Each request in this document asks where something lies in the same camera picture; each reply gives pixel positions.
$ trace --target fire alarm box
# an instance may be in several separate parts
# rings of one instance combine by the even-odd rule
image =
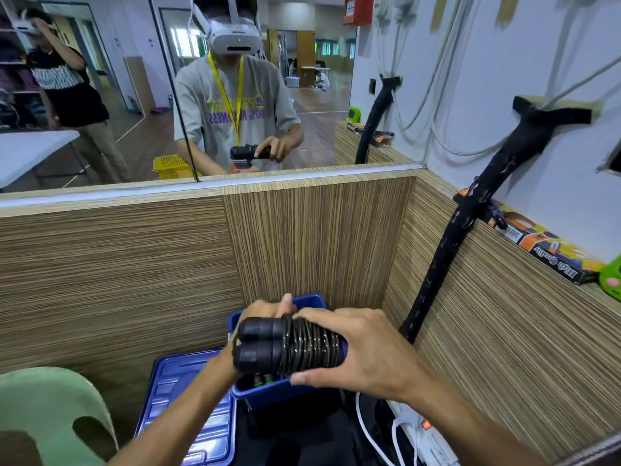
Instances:
[[[373,22],[373,0],[345,0],[346,25],[364,26]]]

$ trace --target green plastic chair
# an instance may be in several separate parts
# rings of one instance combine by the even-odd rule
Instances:
[[[85,377],[64,368],[27,368],[0,375],[0,431],[22,431],[36,443],[44,466],[101,466],[74,432],[80,417],[97,419],[114,439],[104,399]]]

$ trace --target yellow basket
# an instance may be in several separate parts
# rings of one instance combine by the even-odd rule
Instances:
[[[159,179],[192,178],[192,168],[178,155],[167,155],[153,159],[153,171]]]

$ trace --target blue box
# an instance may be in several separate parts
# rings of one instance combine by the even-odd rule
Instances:
[[[221,350],[172,355],[155,362],[136,436],[179,397]],[[203,425],[182,466],[228,466],[235,456],[236,415],[237,401],[228,391]]]
[[[294,297],[293,303],[299,309],[305,307],[323,308],[327,309],[323,297],[319,294],[309,294],[308,296]],[[238,311],[231,314],[229,318],[229,336],[237,327],[239,317],[243,311]],[[268,407],[276,402],[283,401],[285,399],[291,399],[292,397],[299,396],[300,394],[312,391],[314,388],[310,386],[292,386],[289,383],[289,378],[279,376],[280,379],[274,383],[259,386],[253,389],[242,390],[239,387],[239,382],[233,385],[232,394],[235,399],[244,400],[250,410],[262,409]]]

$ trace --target gray t-shirt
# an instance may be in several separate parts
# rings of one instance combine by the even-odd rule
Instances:
[[[218,65],[217,68],[232,110],[237,114],[238,66]],[[181,69],[175,88],[188,138],[198,143],[204,136],[205,153],[228,172],[230,149],[237,145],[237,135],[209,59],[197,59]],[[271,62],[244,57],[242,96],[239,123],[242,145],[258,145],[270,136],[280,138],[292,125],[300,124],[283,78]],[[184,137],[175,108],[175,140],[179,139]],[[253,160],[252,165],[262,172],[281,168],[271,160]]]

